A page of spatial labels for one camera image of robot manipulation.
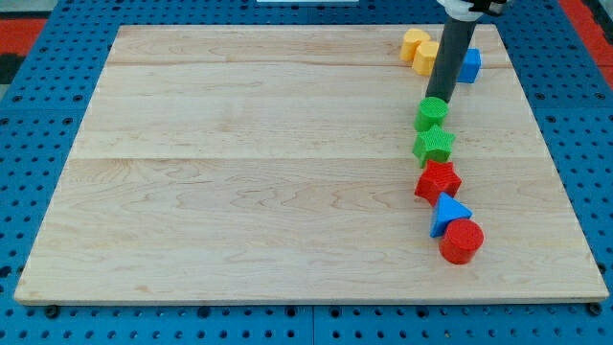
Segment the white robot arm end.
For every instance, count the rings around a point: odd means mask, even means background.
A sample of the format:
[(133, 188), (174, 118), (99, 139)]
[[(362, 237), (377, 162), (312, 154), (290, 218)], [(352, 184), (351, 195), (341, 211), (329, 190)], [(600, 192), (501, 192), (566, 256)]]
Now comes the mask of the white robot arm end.
[(458, 21), (477, 21), (484, 14), (500, 16), (509, 0), (437, 0), (448, 16)]

